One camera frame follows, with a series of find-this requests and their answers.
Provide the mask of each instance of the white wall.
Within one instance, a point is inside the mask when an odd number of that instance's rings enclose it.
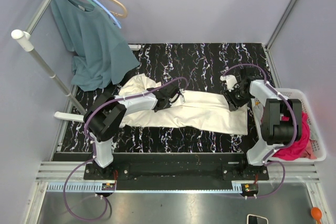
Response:
[[[298,0],[271,48],[281,85],[302,90],[327,147],[318,174],[336,221],[336,1]]]
[[[41,161],[50,157],[66,98],[28,53],[11,39],[25,29],[41,0],[0,0],[0,219],[20,223]],[[50,10],[31,38],[37,51],[70,86],[71,56]]]
[[[290,0],[119,1],[129,10],[122,20],[129,42],[266,43]]]

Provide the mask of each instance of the marble surface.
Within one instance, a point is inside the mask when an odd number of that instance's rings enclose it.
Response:
[[[188,90],[222,94],[225,85],[220,81],[223,72],[240,63],[253,63],[271,75],[261,44],[145,44],[134,52],[139,59],[132,75],[145,73],[156,82],[166,83],[184,76],[190,80]],[[105,90],[117,94],[120,85]],[[102,90],[83,92],[76,97],[89,108]],[[201,131],[192,127],[179,129],[164,127],[129,127],[118,130],[113,137],[114,152],[174,153],[174,152],[246,152],[257,141],[253,114],[248,108],[248,135],[229,135]],[[92,145],[83,133],[83,123],[69,122],[62,144],[62,152],[92,152]]]

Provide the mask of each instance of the white pole connector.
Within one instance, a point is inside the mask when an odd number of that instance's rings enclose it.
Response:
[[[22,46],[22,48],[26,52],[30,52],[34,49],[33,44],[31,44],[29,41],[29,38],[30,38],[29,33],[25,33],[17,29],[17,30],[12,31],[11,36],[13,39],[15,39],[20,44],[20,46]]]

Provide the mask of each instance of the gray floor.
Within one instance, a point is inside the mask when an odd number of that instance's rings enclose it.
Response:
[[[269,184],[260,185],[260,194],[272,191]],[[89,194],[68,193],[69,206],[86,218],[94,218],[102,213],[104,204],[97,198],[78,204]],[[232,199],[213,194],[123,194],[115,193],[108,198],[110,210],[95,223],[135,224],[135,223],[246,223],[248,214],[268,218],[269,224],[315,224],[310,217],[312,207],[307,188],[303,184],[285,184],[275,195],[266,199]],[[47,193],[39,224],[83,223],[65,212],[62,193]]]

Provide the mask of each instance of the white cloth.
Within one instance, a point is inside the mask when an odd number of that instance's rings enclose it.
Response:
[[[121,89],[119,95],[140,93],[156,88],[161,83],[139,74],[132,77]],[[185,103],[169,109],[139,111],[123,118],[125,125],[141,127],[184,127],[191,126],[204,131],[247,135],[247,107],[229,111],[227,101],[221,94],[199,91],[184,91]]]

